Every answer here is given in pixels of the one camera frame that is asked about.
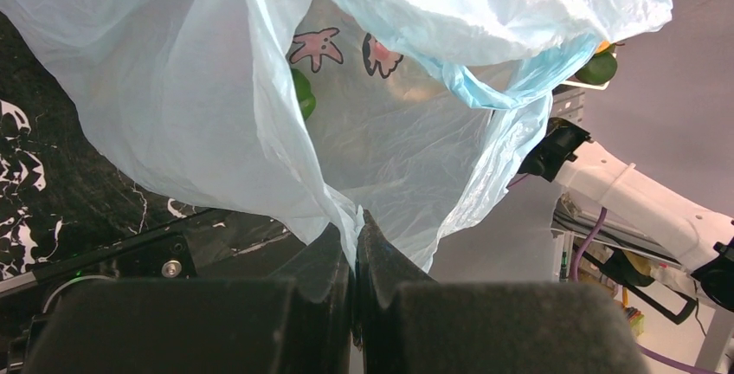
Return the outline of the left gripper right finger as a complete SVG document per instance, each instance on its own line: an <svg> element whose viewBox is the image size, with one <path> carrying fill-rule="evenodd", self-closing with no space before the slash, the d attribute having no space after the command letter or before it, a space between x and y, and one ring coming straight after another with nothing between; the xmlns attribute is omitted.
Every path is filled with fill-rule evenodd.
<svg viewBox="0 0 734 374"><path fill-rule="evenodd" d="M440 283L383 235L357 239L355 335L368 373L644 373L620 308L579 283Z"/></svg>

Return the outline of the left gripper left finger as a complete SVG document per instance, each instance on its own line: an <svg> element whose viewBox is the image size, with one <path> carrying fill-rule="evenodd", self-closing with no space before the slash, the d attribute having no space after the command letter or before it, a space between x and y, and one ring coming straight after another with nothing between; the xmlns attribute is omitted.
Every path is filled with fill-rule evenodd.
<svg viewBox="0 0 734 374"><path fill-rule="evenodd" d="M328 226L260 279L96 282L73 291L26 373L344 373L350 268Z"/></svg>

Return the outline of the green bell pepper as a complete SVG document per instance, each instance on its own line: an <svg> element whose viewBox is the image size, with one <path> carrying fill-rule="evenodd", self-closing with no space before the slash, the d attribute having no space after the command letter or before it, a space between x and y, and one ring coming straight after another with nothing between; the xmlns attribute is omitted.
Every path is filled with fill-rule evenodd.
<svg viewBox="0 0 734 374"><path fill-rule="evenodd" d="M303 119L308 119L316 108L316 98L312 92L311 83L306 76L296 68L291 69L293 84L296 92L299 109Z"/></svg>

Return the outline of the light blue plastic bag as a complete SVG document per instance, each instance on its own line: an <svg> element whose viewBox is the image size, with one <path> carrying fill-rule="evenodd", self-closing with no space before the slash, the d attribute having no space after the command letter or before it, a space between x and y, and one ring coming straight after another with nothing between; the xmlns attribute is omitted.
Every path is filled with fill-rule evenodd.
<svg viewBox="0 0 734 374"><path fill-rule="evenodd" d="M1 0L136 184L199 207L328 223L370 212L421 269L480 223L544 136L554 87L672 0ZM311 83L303 119L291 69Z"/></svg>

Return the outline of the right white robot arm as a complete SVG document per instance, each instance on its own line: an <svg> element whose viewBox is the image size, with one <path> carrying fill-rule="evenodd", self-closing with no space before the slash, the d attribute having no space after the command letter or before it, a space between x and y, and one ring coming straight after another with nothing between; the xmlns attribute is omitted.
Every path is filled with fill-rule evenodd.
<svg viewBox="0 0 734 374"><path fill-rule="evenodd" d="M647 177L566 119L550 119L545 137L518 171L571 189L618 215L671 254L710 300L733 309L732 217Z"/></svg>

